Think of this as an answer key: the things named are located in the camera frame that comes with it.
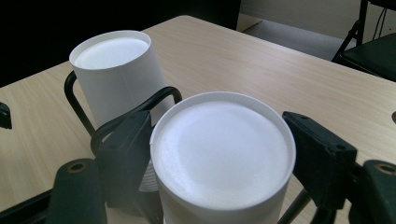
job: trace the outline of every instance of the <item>light wood tabletop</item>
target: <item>light wood tabletop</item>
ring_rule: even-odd
[[[181,16],[144,31],[159,55],[167,83],[187,98],[208,91],[255,97],[277,113],[314,119],[358,149],[357,162],[396,163],[396,83],[299,51]],[[93,158],[90,136],[67,102],[69,62],[0,89],[12,130],[0,129],[0,211],[52,188],[68,161]],[[75,93],[92,117],[78,85]],[[302,189],[293,176],[282,213]],[[349,204],[336,223],[348,223]],[[308,223],[311,202],[293,223]],[[108,223],[146,223],[109,211]]]

